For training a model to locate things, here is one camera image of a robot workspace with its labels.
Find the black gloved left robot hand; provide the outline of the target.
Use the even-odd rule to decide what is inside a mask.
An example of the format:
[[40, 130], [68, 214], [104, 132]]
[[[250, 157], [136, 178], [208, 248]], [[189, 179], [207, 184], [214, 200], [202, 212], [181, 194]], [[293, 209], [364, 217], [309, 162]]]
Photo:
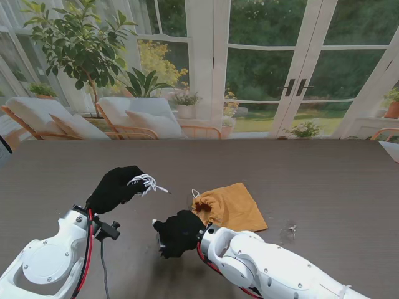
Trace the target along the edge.
[[134, 184], [128, 182], [144, 174], [137, 166], [117, 167], [107, 172], [94, 192], [86, 200], [85, 208], [93, 213], [104, 214], [124, 204], [136, 194], [143, 193], [146, 188], [142, 181]]

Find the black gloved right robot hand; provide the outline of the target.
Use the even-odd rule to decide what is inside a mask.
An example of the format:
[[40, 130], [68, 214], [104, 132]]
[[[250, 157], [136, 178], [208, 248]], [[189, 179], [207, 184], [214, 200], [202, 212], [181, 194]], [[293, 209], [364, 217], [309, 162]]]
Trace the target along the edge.
[[164, 259], [179, 258], [184, 252], [193, 250], [200, 232], [206, 229], [201, 219], [190, 210], [180, 210], [165, 222], [155, 221], [153, 228], [158, 232], [160, 252]]

